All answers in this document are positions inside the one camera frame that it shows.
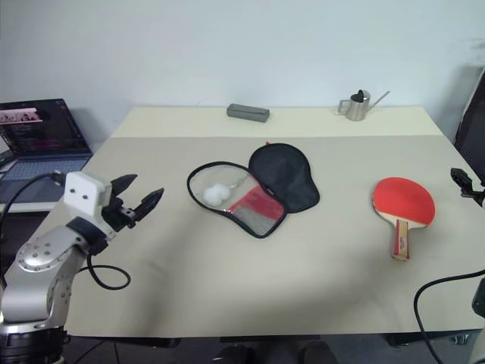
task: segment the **beige tabletop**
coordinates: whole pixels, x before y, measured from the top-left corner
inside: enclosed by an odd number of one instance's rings
[[[189,173],[212,161],[247,165],[265,136],[109,139],[85,170],[108,179],[139,176],[122,197],[136,206],[165,187],[157,208],[121,231],[94,261],[125,268],[122,291],[77,275],[67,329],[75,335],[201,337],[417,331],[412,300],[424,283],[483,268],[485,212],[460,197],[451,167],[471,169],[441,134],[273,137],[301,149],[321,201],[288,215],[259,240],[196,205]],[[410,233],[411,261],[390,257],[393,228],[375,214],[371,192],[384,177],[425,186],[436,203],[430,227]],[[68,221],[57,206],[38,233]],[[102,275],[112,284],[116,274]],[[427,330],[482,328],[471,310],[478,280],[422,296]]]

